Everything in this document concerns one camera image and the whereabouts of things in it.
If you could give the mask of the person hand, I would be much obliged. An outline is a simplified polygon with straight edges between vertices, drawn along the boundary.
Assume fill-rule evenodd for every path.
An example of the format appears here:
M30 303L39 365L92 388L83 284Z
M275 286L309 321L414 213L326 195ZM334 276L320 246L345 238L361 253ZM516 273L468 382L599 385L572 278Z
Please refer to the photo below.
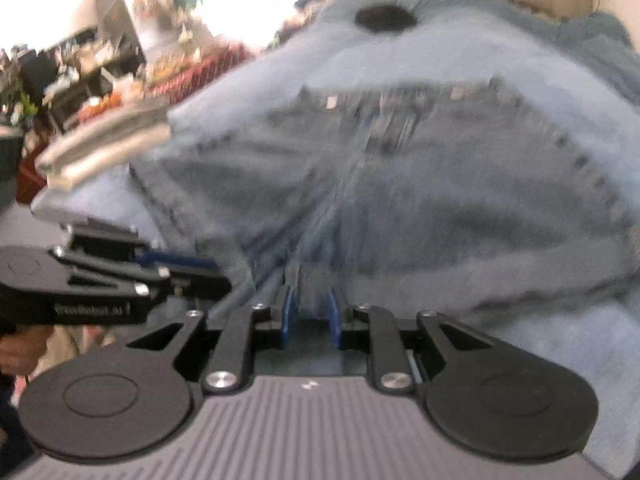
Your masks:
M28 376L46 353L52 326L30 326L22 332L4 335L0 339L1 373L8 376Z

